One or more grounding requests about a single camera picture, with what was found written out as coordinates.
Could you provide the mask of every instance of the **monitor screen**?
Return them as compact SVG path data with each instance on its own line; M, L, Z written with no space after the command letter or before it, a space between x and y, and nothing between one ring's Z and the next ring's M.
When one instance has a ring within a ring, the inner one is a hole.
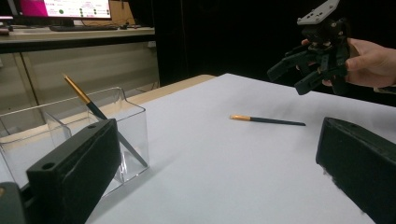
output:
M20 0L25 17L111 20L109 0Z

